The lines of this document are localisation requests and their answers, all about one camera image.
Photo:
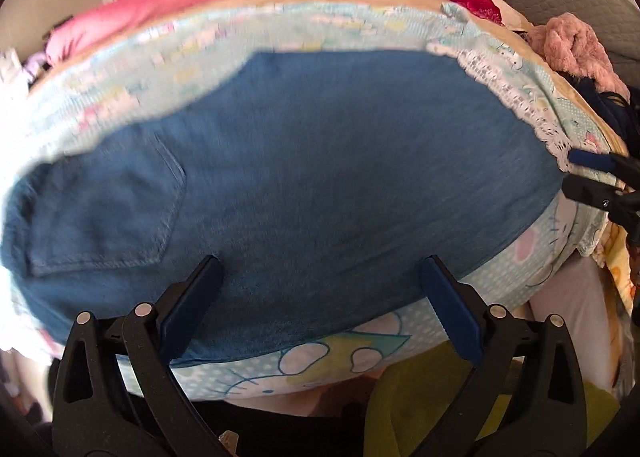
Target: pocket stitching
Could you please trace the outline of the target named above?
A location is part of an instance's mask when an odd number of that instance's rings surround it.
[[[169,149],[162,143],[157,135],[153,138],[147,137],[142,141],[145,146],[153,145],[155,150],[160,155],[162,161],[166,164],[167,168],[174,176],[174,194],[171,198],[171,204],[168,206],[168,211],[159,217],[160,225],[156,228],[156,233],[153,237],[154,247],[152,249],[135,250],[135,251],[119,251],[114,253],[118,258],[114,259],[114,256],[107,257],[105,255],[68,255],[66,257],[57,257],[56,259],[47,259],[44,262],[31,260],[31,272],[35,276],[50,275],[58,271],[82,271],[86,269],[117,269],[120,267],[138,267],[140,265],[146,265],[149,263],[158,263],[162,254],[166,250],[169,238],[171,237],[172,224],[178,212],[179,203],[184,196],[184,188],[186,186],[186,174],[178,163],[177,159],[171,154]],[[103,154],[107,156],[115,151],[124,149],[126,147],[125,142],[112,145],[110,149],[103,151]],[[90,263],[92,267],[85,267],[87,263]]]

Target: dark navy fabric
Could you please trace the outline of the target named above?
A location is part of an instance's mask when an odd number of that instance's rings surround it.
[[[618,134],[626,143],[631,157],[640,157],[640,120],[635,109],[633,87],[631,103],[615,92],[598,92],[595,81],[590,78],[579,78],[566,74],[567,80],[580,92],[589,106]]]
[[[640,123],[640,88],[632,87],[631,85],[627,85],[627,87],[631,94],[631,102],[629,103],[629,106],[633,113],[633,119]]]
[[[260,53],[183,111],[37,167],[8,203],[2,263],[64,342],[79,311],[128,313],[215,254],[222,291],[174,363],[239,360],[420,299],[432,253],[464,277],[561,179],[451,58]]]

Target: beige fabric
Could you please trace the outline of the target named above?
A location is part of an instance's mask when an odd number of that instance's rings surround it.
[[[366,405],[385,369],[380,369],[346,381],[323,385],[303,392],[252,397],[250,399],[227,399],[236,407],[254,408],[299,417],[340,417],[342,409],[351,403]]]
[[[502,24],[510,31],[529,32],[533,29],[533,24],[504,0],[492,0],[492,2],[500,9]]]

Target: clamp jaw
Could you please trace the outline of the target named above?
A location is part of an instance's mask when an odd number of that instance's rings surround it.
[[[637,190],[640,188],[640,161],[618,154],[597,154],[571,150],[569,161],[601,172],[607,172]],[[623,193],[615,186],[586,177],[569,174],[562,182],[562,192],[572,201],[609,212],[612,222],[625,228],[629,247],[640,247],[640,194]]]
[[[169,362],[179,357],[222,286],[223,268],[206,257],[155,304],[98,320],[79,313],[66,343],[54,395],[52,443],[60,457],[191,457],[230,454],[184,395]],[[143,426],[116,355],[128,355],[153,426]]]
[[[514,318],[488,306],[437,257],[420,268],[422,285],[458,355],[474,369],[412,457],[575,457],[586,448],[580,368],[564,320]],[[525,357],[518,387],[492,435],[476,441],[515,357]]]

